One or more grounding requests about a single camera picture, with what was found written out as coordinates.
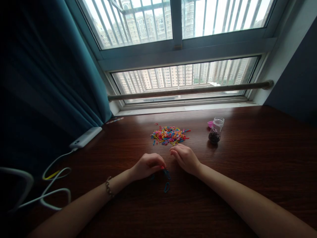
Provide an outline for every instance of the yellow rubber band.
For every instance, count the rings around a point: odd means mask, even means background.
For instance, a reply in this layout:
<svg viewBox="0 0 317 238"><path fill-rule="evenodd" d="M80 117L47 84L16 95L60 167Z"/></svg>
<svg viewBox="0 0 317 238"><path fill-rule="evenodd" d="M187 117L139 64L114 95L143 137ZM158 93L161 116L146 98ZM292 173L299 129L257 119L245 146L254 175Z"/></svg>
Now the yellow rubber band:
<svg viewBox="0 0 317 238"><path fill-rule="evenodd" d="M56 171L54 174L48 176L47 178L44 178L45 180L53 178L55 175L57 175L60 172L60 170Z"/></svg>

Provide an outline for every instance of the white window frame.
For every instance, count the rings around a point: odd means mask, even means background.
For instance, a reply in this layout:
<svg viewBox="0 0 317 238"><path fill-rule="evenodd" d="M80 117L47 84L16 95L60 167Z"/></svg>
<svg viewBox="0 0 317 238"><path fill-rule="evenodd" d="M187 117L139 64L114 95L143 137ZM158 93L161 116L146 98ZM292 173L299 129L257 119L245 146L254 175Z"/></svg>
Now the white window frame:
<svg viewBox="0 0 317 238"><path fill-rule="evenodd" d="M267 25L263 28L234 31L216 35L202 36L191 39L182 39L182 12L181 0L172 0L172 31L173 39L157 41L120 48L100 50L84 17L85 9L79 7L77 1L66 0L66 3L85 39L98 67L105 72L104 80L108 94L120 94L111 76L113 72L166 67L188 63L200 63L234 58L261 56L253 73L250 83L258 82L259 74L264 67L270 52L277 41L274 33L282 18L289 0L275 0L269 14ZM246 90L244 96L232 96L228 99L188 99L175 102L147 102L144 104L126 104L123 100L117 101L120 110L151 108L177 105L196 105L219 102L248 101L256 90Z"/></svg>

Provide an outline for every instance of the white power bank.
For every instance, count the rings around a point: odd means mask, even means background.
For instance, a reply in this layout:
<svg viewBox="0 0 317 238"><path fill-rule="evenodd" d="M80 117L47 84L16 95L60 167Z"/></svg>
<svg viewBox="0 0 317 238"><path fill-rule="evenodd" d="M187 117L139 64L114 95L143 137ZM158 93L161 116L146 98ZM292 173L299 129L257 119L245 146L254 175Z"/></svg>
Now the white power bank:
<svg viewBox="0 0 317 238"><path fill-rule="evenodd" d="M99 132L102 131L101 127L92 127L84 134L82 134L79 138L77 138L73 143L69 145L71 149L74 148L83 148L88 144Z"/></svg>

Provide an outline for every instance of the wooden desk surface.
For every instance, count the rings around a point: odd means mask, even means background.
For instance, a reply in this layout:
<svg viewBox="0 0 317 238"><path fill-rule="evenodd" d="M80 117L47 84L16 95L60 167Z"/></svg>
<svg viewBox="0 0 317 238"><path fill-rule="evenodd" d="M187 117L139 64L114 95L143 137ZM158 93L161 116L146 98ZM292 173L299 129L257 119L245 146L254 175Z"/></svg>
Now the wooden desk surface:
<svg viewBox="0 0 317 238"><path fill-rule="evenodd" d="M208 142L207 122L225 118L218 146ZM93 218L79 237L254 237L255 233L215 192L184 172L150 134L161 126L191 129L183 144L199 160L250 187L317 229L316 130L266 106L128 116L104 125L84 149L56 165L72 173L52 189L67 187L72 200L132 167L144 153L158 153L172 180L164 193L163 173L126 187ZM66 196L47 199L65 205ZM54 212L37 205L29 229Z"/></svg>

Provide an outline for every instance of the curtain rod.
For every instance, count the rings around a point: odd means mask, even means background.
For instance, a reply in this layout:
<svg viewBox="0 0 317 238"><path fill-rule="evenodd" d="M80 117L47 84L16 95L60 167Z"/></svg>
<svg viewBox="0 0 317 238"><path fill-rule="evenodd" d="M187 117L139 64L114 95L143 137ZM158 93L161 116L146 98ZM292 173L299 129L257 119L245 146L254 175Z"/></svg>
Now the curtain rod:
<svg viewBox="0 0 317 238"><path fill-rule="evenodd" d="M136 94L123 94L108 96L109 101L114 100L128 100L128 99L141 99L141 98L156 98L176 95L187 95L187 94L200 94L200 93L215 93L215 92L227 92L237 90L248 90L248 89L269 89L273 86L273 80L267 80L261 83L250 83L250 84L237 84L227 86L215 86L206 88L195 88L195 89L179 89L152 93L136 93Z"/></svg>

